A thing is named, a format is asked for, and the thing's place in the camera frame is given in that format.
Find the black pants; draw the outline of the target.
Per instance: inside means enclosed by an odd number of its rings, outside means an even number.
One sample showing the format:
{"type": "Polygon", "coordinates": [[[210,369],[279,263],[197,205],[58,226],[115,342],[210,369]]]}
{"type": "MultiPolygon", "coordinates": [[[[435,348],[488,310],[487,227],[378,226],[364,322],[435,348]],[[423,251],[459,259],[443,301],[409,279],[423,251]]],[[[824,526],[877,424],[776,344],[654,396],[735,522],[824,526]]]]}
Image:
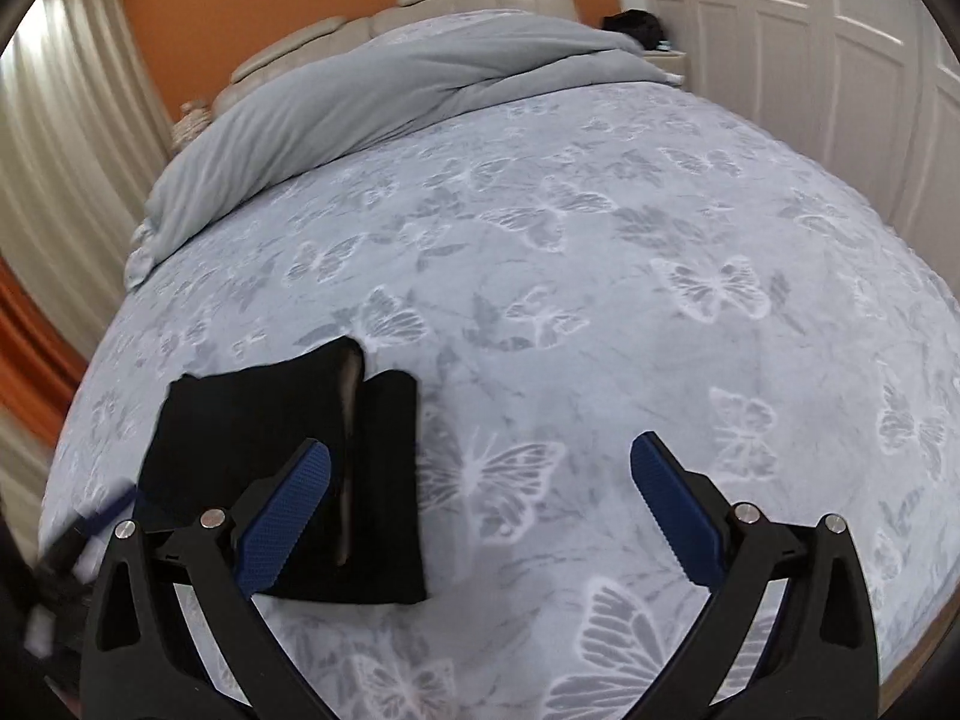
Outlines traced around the black pants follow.
{"type": "Polygon", "coordinates": [[[329,450],[331,484],[266,595],[331,605],[416,605],[420,394],[404,371],[366,371],[350,337],[306,355],[169,385],[133,513],[150,530],[231,509],[306,440],[329,450]]]}

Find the orange curtain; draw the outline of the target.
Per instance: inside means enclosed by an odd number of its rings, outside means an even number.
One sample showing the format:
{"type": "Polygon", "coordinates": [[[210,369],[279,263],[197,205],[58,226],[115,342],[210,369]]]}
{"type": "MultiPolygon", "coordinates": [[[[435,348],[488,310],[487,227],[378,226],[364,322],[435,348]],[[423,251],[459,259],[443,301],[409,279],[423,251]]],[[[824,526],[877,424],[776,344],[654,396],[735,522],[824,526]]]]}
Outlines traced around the orange curtain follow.
{"type": "Polygon", "coordinates": [[[60,337],[7,262],[0,270],[0,346],[3,408],[53,449],[88,363],[60,337]]]}

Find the butterfly patterned bed cover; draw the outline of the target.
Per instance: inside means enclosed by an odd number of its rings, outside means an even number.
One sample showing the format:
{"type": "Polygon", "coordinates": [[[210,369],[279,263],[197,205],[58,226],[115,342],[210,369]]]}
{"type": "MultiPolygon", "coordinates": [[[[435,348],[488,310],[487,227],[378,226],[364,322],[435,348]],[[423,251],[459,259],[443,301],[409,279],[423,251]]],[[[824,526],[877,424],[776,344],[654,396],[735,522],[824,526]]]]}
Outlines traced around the butterfly patterned bed cover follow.
{"type": "Polygon", "coordinates": [[[420,380],[430,596],[264,601],[347,718],[612,718],[704,603],[643,431],[734,500],[853,530],[878,663],[958,580],[958,304],[859,193],[652,83],[462,115],[270,188],[96,349],[41,515],[139,471],[167,386],[356,338],[420,380]]]}

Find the cream curtain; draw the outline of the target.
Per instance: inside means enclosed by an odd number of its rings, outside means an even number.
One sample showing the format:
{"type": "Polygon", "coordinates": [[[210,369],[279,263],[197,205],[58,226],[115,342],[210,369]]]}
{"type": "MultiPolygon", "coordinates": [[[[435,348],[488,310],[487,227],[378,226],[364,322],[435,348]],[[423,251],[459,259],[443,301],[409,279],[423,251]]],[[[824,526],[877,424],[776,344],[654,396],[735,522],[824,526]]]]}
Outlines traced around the cream curtain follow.
{"type": "Polygon", "coordinates": [[[171,122],[122,0],[36,0],[2,52],[2,257],[71,348],[91,356],[171,122]]]}

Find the white bedside lamp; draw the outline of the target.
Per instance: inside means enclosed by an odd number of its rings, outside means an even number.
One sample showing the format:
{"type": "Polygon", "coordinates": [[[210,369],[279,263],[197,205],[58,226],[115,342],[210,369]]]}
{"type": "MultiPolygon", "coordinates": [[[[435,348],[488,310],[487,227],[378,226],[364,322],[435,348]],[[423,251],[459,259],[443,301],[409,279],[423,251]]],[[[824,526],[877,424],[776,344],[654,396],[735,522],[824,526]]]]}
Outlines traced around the white bedside lamp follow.
{"type": "Polygon", "coordinates": [[[181,117],[172,124],[171,146],[174,153],[189,146],[213,121],[212,109],[203,99],[192,99],[181,106],[181,117]]]}

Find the white nightstand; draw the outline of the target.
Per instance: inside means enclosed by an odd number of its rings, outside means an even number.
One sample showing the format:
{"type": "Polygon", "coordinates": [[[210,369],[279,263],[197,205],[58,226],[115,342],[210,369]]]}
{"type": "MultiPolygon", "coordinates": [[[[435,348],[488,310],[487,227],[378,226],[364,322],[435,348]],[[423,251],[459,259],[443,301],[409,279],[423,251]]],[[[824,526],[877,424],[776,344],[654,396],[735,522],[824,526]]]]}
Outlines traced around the white nightstand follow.
{"type": "Polygon", "coordinates": [[[647,50],[644,58],[654,67],[658,67],[665,75],[669,76],[670,83],[674,86],[686,87],[686,74],[688,62],[686,54],[681,50],[647,50]]]}

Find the white wardrobe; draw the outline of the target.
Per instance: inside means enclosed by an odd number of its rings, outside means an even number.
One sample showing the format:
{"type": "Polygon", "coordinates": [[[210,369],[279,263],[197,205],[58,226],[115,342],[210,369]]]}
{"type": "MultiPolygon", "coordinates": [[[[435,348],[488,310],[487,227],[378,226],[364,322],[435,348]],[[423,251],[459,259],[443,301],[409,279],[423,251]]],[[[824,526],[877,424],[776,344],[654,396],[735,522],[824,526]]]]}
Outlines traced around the white wardrobe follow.
{"type": "Polygon", "coordinates": [[[693,89],[811,156],[958,281],[958,60],[921,0],[647,0],[693,89]]]}

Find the black item on nightstand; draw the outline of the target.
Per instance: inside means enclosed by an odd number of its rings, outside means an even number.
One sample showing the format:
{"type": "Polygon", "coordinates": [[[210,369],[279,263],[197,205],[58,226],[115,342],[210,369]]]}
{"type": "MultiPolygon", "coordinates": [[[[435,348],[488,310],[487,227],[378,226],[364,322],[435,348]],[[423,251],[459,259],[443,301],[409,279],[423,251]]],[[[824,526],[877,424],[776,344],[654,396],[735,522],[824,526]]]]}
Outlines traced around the black item on nightstand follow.
{"type": "Polygon", "coordinates": [[[652,15],[651,11],[637,8],[604,16],[601,20],[601,28],[604,31],[619,32],[631,37],[644,50],[659,50],[667,41],[667,34],[659,18],[652,15]]]}

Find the grey duvet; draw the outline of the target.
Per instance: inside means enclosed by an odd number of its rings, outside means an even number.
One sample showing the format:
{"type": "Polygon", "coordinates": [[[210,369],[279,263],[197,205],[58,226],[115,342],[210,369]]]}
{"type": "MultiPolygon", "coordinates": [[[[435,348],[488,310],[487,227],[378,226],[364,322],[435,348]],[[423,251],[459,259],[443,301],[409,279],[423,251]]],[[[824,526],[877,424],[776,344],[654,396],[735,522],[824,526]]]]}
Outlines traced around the grey duvet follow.
{"type": "Polygon", "coordinates": [[[156,266],[257,193],[457,115],[608,83],[674,86],[640,44],[525,11],[439,18],[433,36],[389,32],[287,71],[217,115],[153,184],[124,268],[156,266]]]}

